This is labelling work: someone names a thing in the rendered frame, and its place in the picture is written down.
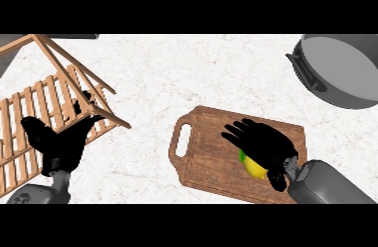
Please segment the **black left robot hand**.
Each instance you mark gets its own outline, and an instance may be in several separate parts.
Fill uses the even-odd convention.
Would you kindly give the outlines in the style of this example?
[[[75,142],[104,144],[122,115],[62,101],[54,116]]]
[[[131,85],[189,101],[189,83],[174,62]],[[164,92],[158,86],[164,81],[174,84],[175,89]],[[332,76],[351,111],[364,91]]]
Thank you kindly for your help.
[[[50,177],[51,173],[60,170],[71,173],[76,169],[87,134],[94,123],[102,119],[100,115],[87,116],[60,133],[56,133],[35,117],[22,118],[20,125],[28,135],[29,145],[42,154],[42,176]]]

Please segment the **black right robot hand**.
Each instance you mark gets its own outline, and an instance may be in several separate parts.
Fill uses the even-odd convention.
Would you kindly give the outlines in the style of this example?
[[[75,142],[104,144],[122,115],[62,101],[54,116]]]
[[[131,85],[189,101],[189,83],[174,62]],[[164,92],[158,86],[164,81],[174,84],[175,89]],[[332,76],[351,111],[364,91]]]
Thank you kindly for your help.
[[[267,178],[276,191],[286,189],[286,167],[295,162],[298,152],[289,138],[267,124],[243,118],[224,125],[221,137],[243,151],[245,155],[267,170]]]

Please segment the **yellow lemon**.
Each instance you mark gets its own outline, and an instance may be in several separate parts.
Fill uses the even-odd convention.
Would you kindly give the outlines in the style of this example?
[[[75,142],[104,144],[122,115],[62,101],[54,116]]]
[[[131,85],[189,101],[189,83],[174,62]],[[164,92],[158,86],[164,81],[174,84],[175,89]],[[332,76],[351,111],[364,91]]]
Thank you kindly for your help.
[[[258,179],[265,178],[267,170],[257,164],[257,162],[239,151],[239,162],[243,164],[248,174]]]

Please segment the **brown wooden cutting board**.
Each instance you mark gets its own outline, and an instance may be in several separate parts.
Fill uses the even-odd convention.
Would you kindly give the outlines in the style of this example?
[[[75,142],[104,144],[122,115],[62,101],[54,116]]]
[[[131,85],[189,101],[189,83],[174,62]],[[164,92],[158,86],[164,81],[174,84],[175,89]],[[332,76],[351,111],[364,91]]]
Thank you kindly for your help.
[[[307,161],[302,126],[196,106],[175,122],[168,149],[178,181],[183,186],[251,203],[293,204],[288,192],[274,191],[267,179],[249,176],[239,162],[239,150],[221,137],[224,125],[242,118],[279,130],[293,143],[298,164]]]

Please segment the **grey metal pot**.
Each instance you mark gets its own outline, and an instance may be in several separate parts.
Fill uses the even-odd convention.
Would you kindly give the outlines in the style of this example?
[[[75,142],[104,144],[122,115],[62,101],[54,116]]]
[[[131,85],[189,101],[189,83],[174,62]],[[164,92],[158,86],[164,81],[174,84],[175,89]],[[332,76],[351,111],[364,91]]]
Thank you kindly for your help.
[[[286,58],[324,102],[354,110],[378,105],[378,34],[304,34]]]

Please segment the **wooden slatted rack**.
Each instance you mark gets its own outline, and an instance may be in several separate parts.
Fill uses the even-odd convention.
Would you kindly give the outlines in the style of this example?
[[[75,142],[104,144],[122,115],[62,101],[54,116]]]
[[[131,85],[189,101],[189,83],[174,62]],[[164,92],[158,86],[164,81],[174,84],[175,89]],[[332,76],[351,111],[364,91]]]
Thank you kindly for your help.
[[[37,151],[28,144],[20,118],[38,115],[56,132],[65,130],[88,115],[102,115],[109,123],[91,128],[85,143],[116,126],[131,128],[115,116],[102,89],[115,90],[44,34],[28,34],[0,47],[0,56],[34,42],[56,74],[37,81],[22,92],[0,101],[0,197],[7,195],[41,172]]]

